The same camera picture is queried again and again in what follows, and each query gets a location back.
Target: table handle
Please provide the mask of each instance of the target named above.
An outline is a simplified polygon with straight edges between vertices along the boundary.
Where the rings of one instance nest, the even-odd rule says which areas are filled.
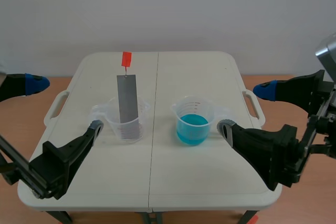
[[[45,126],[48,126],[50,120],[56,117],[56,113],[59,111],[64,100],[68,98],[69,94],[70,91],[64,90],[56,96],[56,98],[52,102],[50,109],[48,110],[46,116],[44,117],[43,122]]]
[[[262,109],[261,109],[260,104],[258,102],[258,98],[250,90],[243,91],[243,96],[250,99],[252,107],[253,107],[254,111],[256,112],[260,127],[262,127],[266,123],[266,118],[265,118],[264,113],[262,112]]]

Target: cup handle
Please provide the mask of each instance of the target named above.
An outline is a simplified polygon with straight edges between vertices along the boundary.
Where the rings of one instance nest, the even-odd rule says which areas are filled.
[[[91,124],[92,121],[97,120],[100,116],[107,120],[105,111],[106,104],[93,106],[89,114],[89,124]]]

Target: red tag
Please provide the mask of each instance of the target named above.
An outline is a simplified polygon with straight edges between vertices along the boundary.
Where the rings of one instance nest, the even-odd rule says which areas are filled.
[[[121,65],[123,67],[130,67],[132,60],[132,53],[131,52],[122,52],[122,62]]]

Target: table seam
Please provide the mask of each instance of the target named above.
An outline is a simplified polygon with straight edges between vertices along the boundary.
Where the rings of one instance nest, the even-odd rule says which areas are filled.
[[[148,186],[148,202],[147,206],[149,208],[149,196],[150,196],[150,189],[151,189],[151,175],[152,175],[152,161],[153,161],[153,143],[154,143],[154,124],[155,124],[155,105],[156,105],[156,90],[157,90],[157,75],[159,72],[159,52],[157,53],[157,64],[156,64],[156,82],[155,82],[155,97],[154,97],[154,116],[153,116],[153,134],[152,134],[152,151],[151,151],[151,166],[149,170],[149,186]]]

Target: clear plastic cup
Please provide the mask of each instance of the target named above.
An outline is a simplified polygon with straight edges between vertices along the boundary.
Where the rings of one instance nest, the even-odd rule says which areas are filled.
[[[179,139],[190,145],[201,144],[207,137],[212,123],[218,118],[228,118],[229,109],[215,106],[211,101],[188,96],[173,104],[176,115],[176,132]]]
[[[119,139],[133,143],[140,140],[145,134],[149,109],[150,105],[138,97],[138,118],[127,123],[120,123],[119,101],[118,98],[112,98],[107,103],[92,107],[89,122],[103,117]]]

